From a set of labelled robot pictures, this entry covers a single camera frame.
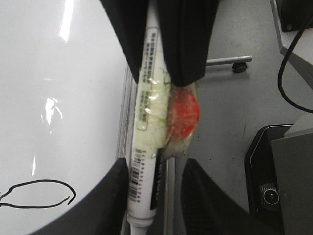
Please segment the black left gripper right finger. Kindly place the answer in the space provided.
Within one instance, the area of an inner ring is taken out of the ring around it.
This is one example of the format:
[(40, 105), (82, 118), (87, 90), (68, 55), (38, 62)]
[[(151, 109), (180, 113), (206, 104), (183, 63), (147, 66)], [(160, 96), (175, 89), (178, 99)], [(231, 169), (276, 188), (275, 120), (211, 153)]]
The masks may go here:
[(271, 228), (252, 218), (228, 197), (195, 159), (186, 161), (180, 200), (188, 235), (271, 234)]

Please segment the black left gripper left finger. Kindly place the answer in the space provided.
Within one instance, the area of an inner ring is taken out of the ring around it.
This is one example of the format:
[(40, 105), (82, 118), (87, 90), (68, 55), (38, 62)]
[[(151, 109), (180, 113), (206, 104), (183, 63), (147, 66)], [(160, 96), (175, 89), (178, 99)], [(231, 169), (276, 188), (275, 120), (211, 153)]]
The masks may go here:
[(129, 171), (119, 158), (95, 188), (34, 235), (119, 235), (127, 207)]

